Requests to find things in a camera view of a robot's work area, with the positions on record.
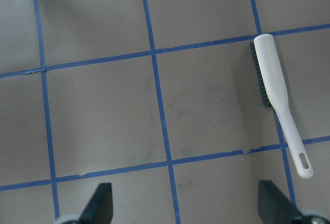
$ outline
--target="brush handle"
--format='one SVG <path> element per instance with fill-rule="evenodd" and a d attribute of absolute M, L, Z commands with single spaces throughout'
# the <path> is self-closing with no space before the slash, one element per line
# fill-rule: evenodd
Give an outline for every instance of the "brush handle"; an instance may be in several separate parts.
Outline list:
<path fill-rule="evenodd" d="M 288 143 L 298 175 L 304 179 L 311 178 L 314 174 L 314 171 L 307 156 L 303 142 L 301 141 L 298 130 L 294 124 L 290 110 L 287 108 L 279 111 L 277 112 L 277 116 L 281 124 L 285 139 Z"/>

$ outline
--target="dark bristles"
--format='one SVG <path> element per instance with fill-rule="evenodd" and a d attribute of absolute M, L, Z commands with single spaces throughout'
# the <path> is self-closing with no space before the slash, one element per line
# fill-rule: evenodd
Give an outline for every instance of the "dark bristles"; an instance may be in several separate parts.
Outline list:
<path fill-rule="evenodd" d="M 260 71 L 260 67 L 259 67 L 259 63 L 258 63 L 258 58 L 257 58 L 257 53 L 256 53 L 256 49 L 254 47 L 253 42 L 250 43 L 250 50 L 251 50 L 251 57 L 252 57 L 254 66 L 256 68 L 257 79 L 258 79 L 258 87 L 259 87 L 259 91 L 260 91 L 262 104 L 265 107 L 270 108 L 270 107 L 272 107 L 272 105 L 269 102 L 269 99 L 268 99 L 268 96 L 267 96 L 267 93 L 266 93 L 266 89 L 265 89 L 265 85 L 263 84 L 262 75 L 261 75 L 261 71 Z"/>

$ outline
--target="hanging hole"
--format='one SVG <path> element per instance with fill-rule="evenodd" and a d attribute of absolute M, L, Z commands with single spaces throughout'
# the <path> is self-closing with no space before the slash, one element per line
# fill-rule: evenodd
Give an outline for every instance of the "hanging hole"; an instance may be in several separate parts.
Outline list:
<path fill-rule="evenodd" d="M 299 154 L 299 158 L 300 158 L 300 161 L 301 161 L 301 164 L 303 164 L 303 167 L 305 169 L 308 169 L 309 168 L 309 164 L 307 162 L 307 159 L 306 159 L 306 156 L 304 153 L 300 153 Z"/>

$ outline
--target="grid line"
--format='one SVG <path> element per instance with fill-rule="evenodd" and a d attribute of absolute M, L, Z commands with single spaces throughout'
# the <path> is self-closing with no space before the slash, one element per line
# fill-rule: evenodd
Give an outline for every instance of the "grid line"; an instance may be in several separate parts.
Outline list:
<path fill-rule="evenodd" d="M 322 25 L 307 26 L 307 27 L 301 27 L 301 28 L 295 28 L 295 29 L 271 31 L 268 33 L 272 34 L 273 36 L 284 36 L 284 35 L 311 32 L 311 31 L 323 30 L 323 29 L 330 29 L 330 24 L 322 24 Z M 152 55 L 152 54 L 163 54 L 163 53 L 170 53 L 170 52 L 181 51 L 181 50 L 197 49 L 200 47 L 208 47 L 208 46 L 216 46 L 216 45 L 227 44 L 227 43 L 250 41 L 250 40 L 253 40 L 256 36 L 258 36 L 258 34 L 242 36 L 242 37 L 225 38 L 225 39 L 220 39 L 220 40 L 215 40 L 215 41 L 192 43 L 192 44 L 180 45 L 180 46 L 175 46 L 175 47 L 165 47 L 162 49 L 155 49 L 154 51 L 143 51 L 143 52 L 124 54 L 124 55 L 114 55 L 114 56 L 103 57 L 103 58 L 96 58 L 96 59 L 90 59 L 90 60 L 82 60 L 82 61 L 50 65 L 50 66 L 34 68 L 34 69 L 25 69 L 25 70 L 19 70 L 19 71 L 14 71 L 14 72 L 0 73 L 0 79 L 20 76 L 20 75 L 26 75 L 26 74 L 32 74 L 32 73 L 38 73 L 38 72 L 43 72 L 43 71 L 80 67 L 80 66 L 104 63 L 104 62 L 110 62 L 110 61 L 116 61 L 116 60 L 133 59 L 133 58 L 148 56 L 148 55 Z"/>
<path fill-rule="evenodd" d="M 256 0 L 250 0 L 250 2 L 251 2 L 253 17 L 254 17 L 254 22 L 256 24 L 257 32 L 258 32 L 258 34 L 262 34 L 260 19 L 259 19 L 259 15 L 258 15 L 258 9 L 257 9 L 257 5 L 256 5 Z"/>
<path fill-rule="evenodd" d="M 303 140 L 304 144 L 312 144 L 312 143 L 314 144 L 314 143 L 321 143 L 321 142 L 330 142 L 330 136 L 323 136 L 323 137 L 317 137 L 317 138 Z M 231 157 L 231 156 L 238 156 L 238 155 L 248 155 L 248 154 L 259 153 L 259 152 L 264 152 L 264 151 L 272 151 L 272 150 L 277 150 L 277 149 L 281 149 L 281 148 L 282 148 L 281 144 L 266 145 L 266 146 L 262 146 L 260 148 L 251 149 L 245 153 L 242 150 L 235 150 L 235 151 L 231 151 L 231 152 L 220 152 L 220 153 L 214 153 L 214 154 L 206 154 L 206 155 L 198 155 L 198 156 L 193 156 L 193 157 L 173 159 L 172 164 L 173 165 L 187 164 L 187 163 L 191 163 L 191 162 L 205 161 L 205 160 L 209 160 L 209 159 L 217 159 L 217 158 Z M 143 164 L 143 165 L 138 165 L 138 166 L 129 166 L 129 167 L 104 170 L 104 171 L 88 172 L 84 175 L 76 174 L 76 175 L 57 177 L 56 182 L 59 183 L 59 182 L 73 181 L 73 180 L 86 179 L 86 178 L 97 178 L 97 177 L 102 177 L 102 176 L 107 176 L 107 175 L 139 171 L 139 170 L 147 170 L 147 169 L 153 169 L 153 168 L 165 167 L 165 166 L 168 166 L 167 161 L 155 162 L 155 163 Z M 28 188 L 28 187 L 34 187 L 34 186 L 40 186 L 40 185 L 49 185 L 51 183 L 52 183 L 51 180 L 40 180 L 40 181 L 33 181 L 33 182 L 9 184 L 9 185 L 0 186 L 0 191 Z"/>
<path fill-rule="evenodd" d="M 153 36 L 150 11 L 149 11 L 149 6 L 148 6 L 148 0 L 142 0 L 142 2 L 143 2 L 146 26 L 147 26 L 148 36 L 149 36 L 149 44 L 150 44 L 150 49 L 152 52 L 152 64 L 153 64 L 153 71 L 154 71 L 154 78 L 155 78 L 155 87 L 156 87 L 161 129 L 162 129 L 162 133 L 163 133 L 163 140 L 164 140 L 164 146 L 165 146 L 165 152 L 166 152 L 166 159 L 167 159 L 167 163 L 168 163 L 175 222 L 176 222 L 176 224 L 180 224 L 181 223 L 180 210 L 179 210 L 179 203 L 178 203 L 178 199 L 177 199 L 175 175 L 174 175 L 174 168 L 173 168 L 173 163 L 172 163 L 170 142 L 169 142 L 167 126 L 166 126 L 164 105 L 163 105 L 163 100 L 162 100 L 162 95 L 161 95 L 160 78 L 159 78 L 159 73 L 158 73 L 157 57 L 156 57 L 156 53 L 155 53 L 155 41 L 154 41 L 154 36 Z"/>
<path fill-rule="evenodd" d="M 39 2 L 34 0 L 34 8 L 36 15 L 36 24 L 38 31 L 38 40 L 39 40 L 39 52 L 40 52 L 40 67 L 45 67 L 45 55 L 44 55 L 44 45 L 43 45 L 43 36 L 41 28 L 41 18 L 39 11 Z M 41 71 L 41 83 L 42 83 L 42 95 L 43 95 L 43 105 L 44 105 L 44 114 L 45 114 L 45 125 L 46 125 L 46 135 L 47 135 L 47 147 L 48 147 L 48 157 L 49 157 L 49 169 L 51 171 L 51 182 L 52 182 L 52 192 L 53 192 L 53 204 L 54 204 L 54 214 L 55 218 L 60 217 L 59 213 L 59 204 L 57 196 L 57 183 L 56 183 L 56 173 L 55 173 L 55 162 L 54 162 L 54 151 L 53 151 L 53 139 L 52 139 L 52 129 L 51 129 L 51 116 L 50 108 L 48 102 L 48 92 L 47 92 L 47 76 L 46 71 Z"/>

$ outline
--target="brush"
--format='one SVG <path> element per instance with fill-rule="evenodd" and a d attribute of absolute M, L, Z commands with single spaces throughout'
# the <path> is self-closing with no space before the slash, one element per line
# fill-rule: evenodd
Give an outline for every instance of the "brush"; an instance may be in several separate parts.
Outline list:
<path fill-rule="evenodd" d="M 262 103 L 274 108 L 298 175 L 304 179 L 311 178 L 313 168 L 290 112 L 288 91 L 274 38 L 271 34 L 263 34 L 257 36 L 250 46 Z"/>

